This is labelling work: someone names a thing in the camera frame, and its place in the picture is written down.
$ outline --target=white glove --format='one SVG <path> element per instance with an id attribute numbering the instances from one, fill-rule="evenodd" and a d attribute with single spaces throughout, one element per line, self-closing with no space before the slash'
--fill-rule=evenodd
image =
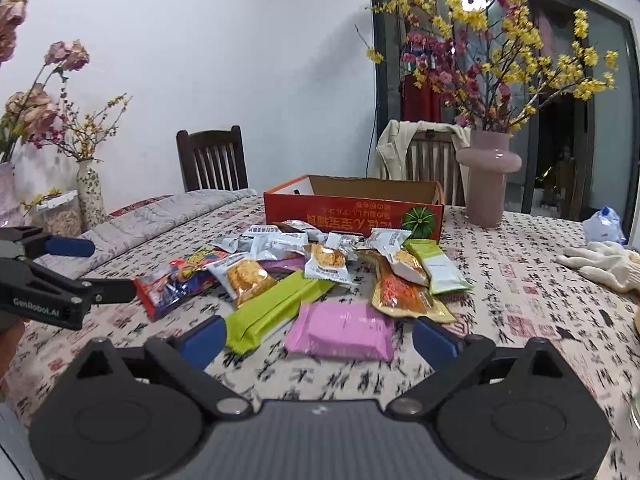
<path id="1" fill-rule="evenodd" d="M 556 256 L 556 262 L 621 294 L 640 291 L 640 255 L 615 242 L 590 242 L 586 249 L 569 247 L 564 256 Z"/>

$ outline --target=pink vase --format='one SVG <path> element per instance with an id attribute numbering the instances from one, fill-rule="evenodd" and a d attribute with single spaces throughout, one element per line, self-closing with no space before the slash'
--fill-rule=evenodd
<path id="1" fill-rule="evenodd" d="M 502 222 L 507 174 L 518 171 L 521 158 L 509 151 L 509 137 L 499 132 L 471 131 L 471 146 L 456 153 L 468 166 L 466 218 L 472 224 L 495 228 Z"/>
<path id="2" fill-rule="evenodd" d="M 10 162 L 0 164 L 0 227 L 24 225 L 20 203 L 15 197 L 14 168 Z"/>

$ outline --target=red cloth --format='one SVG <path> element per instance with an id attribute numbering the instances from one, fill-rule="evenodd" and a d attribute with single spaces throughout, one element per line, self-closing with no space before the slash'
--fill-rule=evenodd
<path id="1" fill-rule="evenodd" d="M 439 123 L 440 94 L 434 92 L 427 82 L 422 85 L 422 88 L 417 88 L 414 81 L 414 76 L 409 74 L 402 82 L 402 120 L 414 123 L 418 121 Z"/>

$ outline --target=flower vase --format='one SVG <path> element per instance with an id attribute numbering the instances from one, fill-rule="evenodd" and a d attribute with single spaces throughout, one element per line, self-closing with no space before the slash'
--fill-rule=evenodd
<path id="1" fill-rule="evenodd" d="M 106 222 L 107 214 L 104 211 L 104 202 L 102 201 L 100 178 L 92 167 L 92 160 L 78 162 L 76 184 L 78 186 L 82 230 L 86 231 Z"/>
<path id="2" fill-rule="evenodd" d="M 509 151 L 509 137 L 500 132 L 471 131 L 471 146 L 456 153 L 468 166 L 466 219 L 472 224 L 496 228 L 502 222 L 507 174 L 518 171 L 521 158 Z"/>
<path id="3" fill-rule="evenodd" d="M 0 227 L 24 225 L 20 203 L 15 197 L 14 168 L 11 162 L 0 164 Z"/>

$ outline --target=watermelon graphic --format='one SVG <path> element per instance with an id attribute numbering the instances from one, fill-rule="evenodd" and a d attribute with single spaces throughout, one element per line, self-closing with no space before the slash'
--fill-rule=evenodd
<path id="1" fill-rule="evenodd" d="M 436 215 L 427 207 L 413 207 L 402 215 L 402 229 L 411 231 L 409 238 L 428 238 L 436 228 Z"/>

